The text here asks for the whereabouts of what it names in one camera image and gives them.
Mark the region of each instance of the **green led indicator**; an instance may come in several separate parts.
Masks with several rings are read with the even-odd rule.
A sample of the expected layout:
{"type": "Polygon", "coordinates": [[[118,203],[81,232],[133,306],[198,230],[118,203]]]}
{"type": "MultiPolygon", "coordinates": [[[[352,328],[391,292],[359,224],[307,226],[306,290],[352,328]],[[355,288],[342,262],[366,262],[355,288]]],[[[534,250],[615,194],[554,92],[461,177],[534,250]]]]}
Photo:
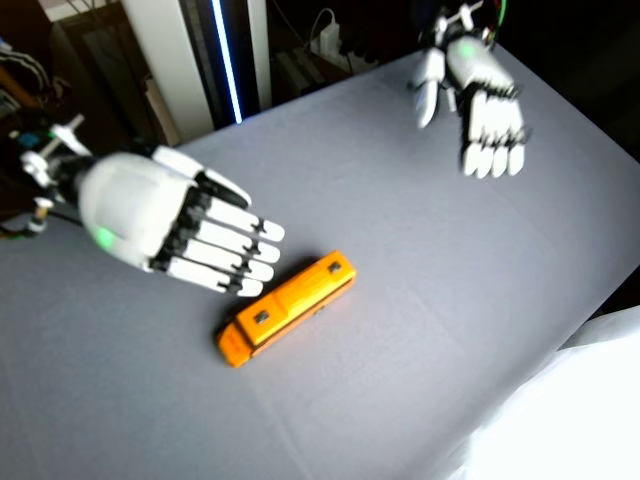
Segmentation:
{"type": "Polygon", "coordinates": [[[476,54],[476,49],[472,45],[461,45],[460,55],[465,58],[471,58],[476,54]]]}
{"type": "Polygon", "coordinates": [[[99,228],[95,234],[96,243],[104,250],[110,250],[116,241],[115,234],[106,228],[99,228]]]}

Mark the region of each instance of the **orange toy bus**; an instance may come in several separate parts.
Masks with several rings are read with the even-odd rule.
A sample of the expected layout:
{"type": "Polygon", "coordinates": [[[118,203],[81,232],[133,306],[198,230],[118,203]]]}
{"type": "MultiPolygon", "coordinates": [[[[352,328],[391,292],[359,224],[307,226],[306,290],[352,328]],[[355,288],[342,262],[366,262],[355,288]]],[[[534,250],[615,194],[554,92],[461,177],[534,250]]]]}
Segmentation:
{"type": "Polygon", "coordinates": [[[346,292],[355,278],[346,257],[330,253],[236,315],[217,336],[220,351],[231,366],[244,365],[346,292]]]}

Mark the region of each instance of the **blue-white light strip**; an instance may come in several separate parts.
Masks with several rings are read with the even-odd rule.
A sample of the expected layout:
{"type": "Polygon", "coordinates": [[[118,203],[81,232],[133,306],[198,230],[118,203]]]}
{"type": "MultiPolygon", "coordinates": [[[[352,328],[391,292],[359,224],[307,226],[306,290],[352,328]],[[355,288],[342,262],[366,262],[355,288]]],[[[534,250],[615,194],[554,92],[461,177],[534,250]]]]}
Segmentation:
{"type": "Polygon", "coordinates": [[[220,50],[222,50],[224,69],[227,73],[227,83],[229,84],[229,92],[231,93],[233,114],[236,117],[236,123],[242,123],[240,102],[238,101],[238,92],[236,91],[236,80],[233,76],[231,55],[229,54],[229,45],[227,44],[227,32],[224,28],[224,19],[222,18],[222,7],[220,6],[220,0],[211,0],[211,4],[213,5],[213,16],[216,20],[216,28],[218,29],[218,39],[220,40],[220,50]]]}

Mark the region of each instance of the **table surface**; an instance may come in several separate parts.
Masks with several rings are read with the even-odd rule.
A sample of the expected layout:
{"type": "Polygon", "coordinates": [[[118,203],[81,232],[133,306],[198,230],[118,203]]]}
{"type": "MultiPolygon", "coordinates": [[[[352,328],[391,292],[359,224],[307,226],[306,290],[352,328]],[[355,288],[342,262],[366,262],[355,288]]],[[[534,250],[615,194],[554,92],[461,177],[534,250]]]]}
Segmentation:
{"type": "Polygon", "coordinates": [[[64,223],[0,244],[0,478],[425,478],[640,263],[640,167],[498,56],[534,128],[514,178],[460,174],[446,108],[416,129],[415,56],[184,147],[286,226],[281,278],[359,270],[242,369],[211,337],[233,297],[64,223]]]}

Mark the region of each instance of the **back of robotic hand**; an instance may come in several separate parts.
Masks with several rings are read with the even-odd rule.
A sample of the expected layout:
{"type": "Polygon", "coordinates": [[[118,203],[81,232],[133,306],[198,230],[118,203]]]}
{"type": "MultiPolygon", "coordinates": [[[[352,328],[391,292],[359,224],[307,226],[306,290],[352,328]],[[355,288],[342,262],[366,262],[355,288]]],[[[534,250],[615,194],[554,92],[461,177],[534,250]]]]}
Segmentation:
{"type": "Polygon", "coordinates": [[[516,175],[524,166],[528,136],[519,89],[491,52],[506,2],[495,7],[491,28],[474,24],[472,14],[483,7],[483,0],[471,6],[462,4],[451,15],[443,8],[423,31],[429,47],[411,82],[418,126],[424,128],[432,121],[440,89],[446,88],[450,109],[462,116],[464,174],[477,178],[490,173],[493,177],[516,175]]]}
{"type": "Polygon", "coordinates": [[[68,203],[97,245],[118,260],[218,292],[261,293],[280,257],[268,242],[285,232],[247,211],[244,190],[164,146],[95,158],[74,134],[81,122],[79,116],[53,125],[45,144],[42,134],[9,132],[40,192],[20,233],[41,233],[49,210],[68,203]]]}

